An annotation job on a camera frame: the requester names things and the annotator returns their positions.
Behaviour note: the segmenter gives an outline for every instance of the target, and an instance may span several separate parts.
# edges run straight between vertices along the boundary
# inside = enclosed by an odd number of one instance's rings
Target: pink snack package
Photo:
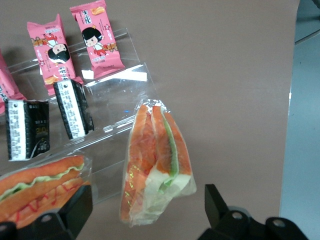
[[[27,29],[39,61],[44,86],[51,96],[55,94],[55,82],[76,77],[61,17],[58,14],[55,21],[43,25],[28,22]]]
[[[19,91],[0,51],[0,114],[6,110],[5,101],[7,99],[26,100]]]
[[[113,73],[125,66],[121,62],[104,0],[70,8],[78,22],[88,51],[94,78]]]

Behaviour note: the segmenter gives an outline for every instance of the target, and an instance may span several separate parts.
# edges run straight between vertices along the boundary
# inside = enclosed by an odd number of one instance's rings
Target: wrapped food
[[[5,112],[7,99],[25,100],[26,98],[19,91],[0,51],[0,114]]]
[[[142,104],[128,141],[121,220],[131,226],[154,223],[173,198],[196,189],[186,143],[171,113],[159,102]]]
[[[43,25],[28,22],[27,29],[42,72],[44,86],[51,96],[55,93],[54,83],[76,77],[61,17],[58,14],[55,21]]]
[[[48,101],[9,99],[5,118],[10,161],[25,161],[50,149]]]
[[[113,73],[125,66],[121,62],[104,0],[70,8],[79,24],[91,61],[94,78]]]
[[[74,80],[54,83],[54,91],[69,139],[84,137],[94,130],[94,123],[82,84]]]
[[[83,155],[69,156],[2,176],[0,222],[14,222],[19,229],[42,213],[61,208],[82,185],[89,184],[84,179],[88,176],[82,175],[88,161]]]

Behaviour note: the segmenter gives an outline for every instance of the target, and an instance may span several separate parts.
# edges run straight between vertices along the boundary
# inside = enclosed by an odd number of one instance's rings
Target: green filling
[[[19,182],[17,185],[15,185],[13,188],[10,188],[6,190],[1,196],[0,196],[0,201],[6,199],[12,194],[15,194],[16,192],[19,192],[20,190],[31,188],[33,185],[36,183],[42,183],[42,182],[48,182],[51,180],[59,180],[61,179],[64,175],[68,174],[72,169],[81,171],[84,167],[84,163],[80,166],[71,166],[69,167],[66,171],[59,173],[55,176],[37,176],[32,182],[30,183],[24,183],[24,182]]]
[[[163,183],[160,185],[160,188],[159,188],[159,192],[163,193],[168,187],[171,186],[172,182],[179,174],[179,160],[178,160],[178,150],[177,150],[174,134],[172,133],[171,127],[162,109],[161,109],[161,113],[162,113],[164,128],[168,135],[169,145],[171,148],[171,168],[169,172],[169,177],[163,181]]]

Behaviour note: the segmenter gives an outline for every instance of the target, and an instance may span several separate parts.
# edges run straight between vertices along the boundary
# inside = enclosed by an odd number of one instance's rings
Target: black and white package
[[[55,82],[53,87],[69,139],[84,137],[93,131],[94,123],[87,112],[88,103],[82,84],[69,79]]]
[[[10,99],[5,117],[9,161],[26,161],[50,149],[48,101]]]

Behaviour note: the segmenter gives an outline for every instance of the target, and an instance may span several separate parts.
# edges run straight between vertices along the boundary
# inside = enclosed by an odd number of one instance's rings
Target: cartoon character
[[[43,34],[43,38],[32,38],[31,41],[35,47],[44,45],[50,47],[47,51],[48,57],[55,64],[65,64],[70,59],[67,45],[58,43],[58,37],[52,33],[49,33],[49,35]]]
[[[70,54],[66,44],[56,44],[48,51],[50,60],[55,64],[65,64],[70,59]]]
[[[118,50],[115,43],[108,43],[108,44],[102,44],[100,41],[104,39],[104,36],[101,34],[101,32],[93,27],[87,27],[82,31],[82,37],[84,40],[85,45],[88,47],[93,47],[93,53],[97,54],[98,56],[106,55],[107,51],[113,52],[113,50]]]

